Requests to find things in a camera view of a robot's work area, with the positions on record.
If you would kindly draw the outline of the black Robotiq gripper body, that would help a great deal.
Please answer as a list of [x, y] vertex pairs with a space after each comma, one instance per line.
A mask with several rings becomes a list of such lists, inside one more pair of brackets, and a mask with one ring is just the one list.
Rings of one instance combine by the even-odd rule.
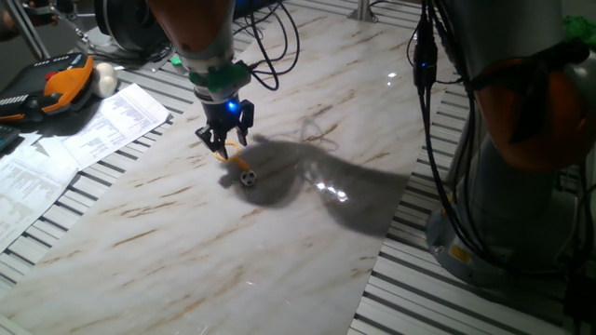
[[199, 130], [201, 135], [209, 139], [223, 139], [239, 124], [241, 106], [237, 93], [220, 102], [204, 100], [201, 104], [207, 118], [206, 125]]

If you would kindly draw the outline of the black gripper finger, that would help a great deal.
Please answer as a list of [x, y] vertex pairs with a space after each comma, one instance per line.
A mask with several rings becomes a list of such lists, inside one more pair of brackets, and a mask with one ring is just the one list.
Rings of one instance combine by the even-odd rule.
[[225, 148], [225, 141], [227, 138], [226, 132], [221, 131], [218, 128], [204, 126], [197, 129], [195, 134], [212, 152], [219, 154], [223, 159], [228, 158], [228, 153]]
[[254, 104], [249, 100], [243, 100], [240, 103], [240, 118], [237, 126], [237, 137], [241, 145], [247, 146], [247, 137], [249, 129], [254, 123]]

